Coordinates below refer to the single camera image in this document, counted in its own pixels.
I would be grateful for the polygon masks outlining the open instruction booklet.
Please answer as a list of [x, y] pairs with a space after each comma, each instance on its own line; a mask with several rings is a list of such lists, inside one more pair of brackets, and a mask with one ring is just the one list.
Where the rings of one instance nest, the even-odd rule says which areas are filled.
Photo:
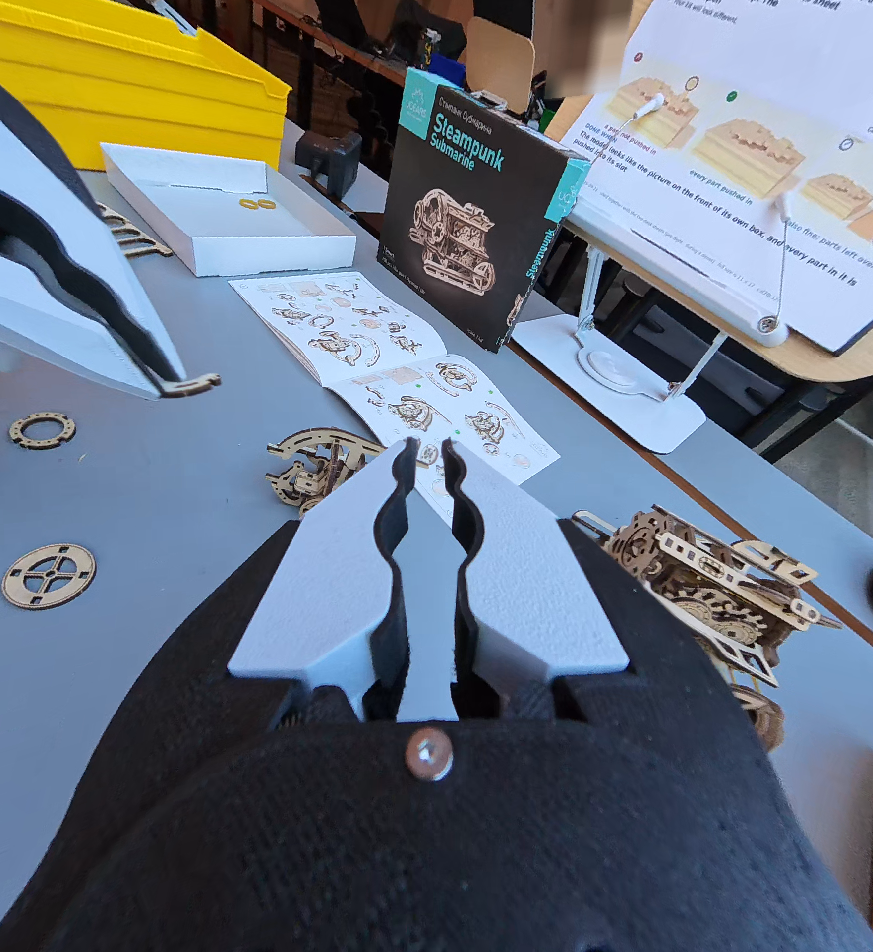
[[487, 373], [451, 354], [437, 331], [354, 270], [244, 278], [231, 287], [383, 446], [419, 439], [417, 490], [449, 524], [441, 447], [462, 443], [516, 484], [559, 453]]

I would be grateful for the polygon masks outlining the yellow plastic bin stack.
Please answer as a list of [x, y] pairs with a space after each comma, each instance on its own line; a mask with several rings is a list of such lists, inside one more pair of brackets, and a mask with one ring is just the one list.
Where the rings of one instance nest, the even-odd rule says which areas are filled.
[[81, 170], [102, 142], [278, 168], [290, 87], [204, 30], [105, 1], [0, 2], [0, 85]]

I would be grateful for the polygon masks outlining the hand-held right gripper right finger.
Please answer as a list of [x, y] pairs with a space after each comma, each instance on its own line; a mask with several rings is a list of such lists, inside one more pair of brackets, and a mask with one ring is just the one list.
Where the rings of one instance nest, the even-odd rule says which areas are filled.
[[460, 719], [498, 717], [525, 684], [616, 673], [630, 659], [558, 519], [459, 442], [442, 446], [465, 550], [454, 623]]

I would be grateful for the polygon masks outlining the wooden comb-shaped part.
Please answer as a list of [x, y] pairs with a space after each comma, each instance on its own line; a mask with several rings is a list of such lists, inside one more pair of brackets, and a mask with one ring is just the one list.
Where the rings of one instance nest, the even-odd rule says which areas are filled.
[[97, 202], [97, 208], [126, 258], [133, 259], [153, 253], [162, 257], [175, 255], [166, 244], [141, 230], [126, 216], [100, 202]]

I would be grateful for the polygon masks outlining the wooden spoked wheel part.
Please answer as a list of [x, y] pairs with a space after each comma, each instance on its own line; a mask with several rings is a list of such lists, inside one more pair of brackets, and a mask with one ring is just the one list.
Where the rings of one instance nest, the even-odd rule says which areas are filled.
[[1, 591], [17, 607], [49, 609], [83, 593], [96, 573], [96, 559], [82, 545], [47, 544], [14, 562], [3, 578]]

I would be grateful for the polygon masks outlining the plywood chair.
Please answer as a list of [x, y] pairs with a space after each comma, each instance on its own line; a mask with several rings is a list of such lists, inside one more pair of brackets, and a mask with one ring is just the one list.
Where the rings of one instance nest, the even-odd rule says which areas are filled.
[[532, 41], [490, 20], [474, 16], [466, 26], [466, 82], [473, 92], [506, 101], [514, 114], [529, 103], [535, 50]]

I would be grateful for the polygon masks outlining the brown-edged background desk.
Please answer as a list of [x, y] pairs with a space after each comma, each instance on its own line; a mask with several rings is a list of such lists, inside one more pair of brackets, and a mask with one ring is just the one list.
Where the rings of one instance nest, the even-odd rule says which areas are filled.
[[369, 38], [361, 46], [348, 43], [289, 2], [253, 2], [252, 7], [252, 18], [260, 20], [262, 65], [268, 65], [269, 44], [279, 43], [281, 36], [297, 56], [296, 125], [305, 130], [313, 127], [315, 73], [321, 70], [332, 82], [354, 92], [356, 103], [349, 113], [366, 147], [377, 149], [379, 143], [388, 141], [388, 133], [395, 130], [406, 81], [403, 61]]

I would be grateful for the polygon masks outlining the white shallow cardboard box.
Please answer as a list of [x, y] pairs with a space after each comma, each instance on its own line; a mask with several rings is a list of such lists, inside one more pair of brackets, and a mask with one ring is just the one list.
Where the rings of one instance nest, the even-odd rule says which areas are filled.
[[[197, 277], [330, 270], [356, 237], [263, 161], [102, 143], [109, 182]], [[266, 198], [276, 209], [242, 208]]]

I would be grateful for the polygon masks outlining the small round wooden subassembly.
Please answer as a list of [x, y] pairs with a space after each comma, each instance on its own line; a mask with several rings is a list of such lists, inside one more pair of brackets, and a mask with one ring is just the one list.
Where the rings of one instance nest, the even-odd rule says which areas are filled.
[[298, 506], [299, 516], [303, 517], [384, 452], [385, 446], [334, 427], [313, 427], [289, 435], [278, 444], [269, 444], [267, 450], [281, 459], [299, 455], [310, 462], [306, 466], [295, 460], [282, 473], [266, 476], [279, 500]]

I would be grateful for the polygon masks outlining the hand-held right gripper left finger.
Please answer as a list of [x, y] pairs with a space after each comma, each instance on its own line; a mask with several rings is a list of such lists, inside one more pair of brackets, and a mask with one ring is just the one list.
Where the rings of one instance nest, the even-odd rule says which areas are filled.
[[418, 440], [396, 443], [297, 524], [228, 663], [232, 676], [340, 687], [360, 720], [395, 720], [407, 620], [396, 546]]

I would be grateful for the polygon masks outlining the black model kit box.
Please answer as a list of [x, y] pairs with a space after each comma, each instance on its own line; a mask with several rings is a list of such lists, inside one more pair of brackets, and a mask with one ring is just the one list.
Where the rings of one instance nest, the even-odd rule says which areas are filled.
[[497, 352], [589, 167], [443, 78], [410, 68], [378, 261]]

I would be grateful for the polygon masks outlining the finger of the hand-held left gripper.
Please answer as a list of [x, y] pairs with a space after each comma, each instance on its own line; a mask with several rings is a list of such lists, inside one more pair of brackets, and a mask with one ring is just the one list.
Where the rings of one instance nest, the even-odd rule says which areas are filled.
[[105, 385], [180, 385], [185, 368], [97, 206], [0, 121], [0, 342]]
[[38, 204], [0, 195], [0, 341], [162, 398], [163, 324], [97, 209], [74, 195]]

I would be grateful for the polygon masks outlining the black power adapter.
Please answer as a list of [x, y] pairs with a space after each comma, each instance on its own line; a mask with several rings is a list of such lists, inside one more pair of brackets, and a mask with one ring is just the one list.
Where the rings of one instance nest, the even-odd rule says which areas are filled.
[[325, 175], [328, 195], [343, 199], [357, 178], [361, 151], [362, 137], [356, 131], [327, 137], [310, 130], [298, 139], [294, 161], [312, 178]]

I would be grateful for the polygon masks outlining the large wooden submarine model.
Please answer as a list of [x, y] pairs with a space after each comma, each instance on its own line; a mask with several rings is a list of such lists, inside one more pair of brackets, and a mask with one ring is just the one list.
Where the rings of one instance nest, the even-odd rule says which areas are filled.
[[572, 519], [692, 628], [764, 748], [780, 746], [785, 715], [763, 694], [778, 687], [780, 645], [812, 626], [843, 626], [803, 599], [801, 583], [817, 572], [768, 542], [727, 543], [660, 506], [619, 528], [586, 510]]

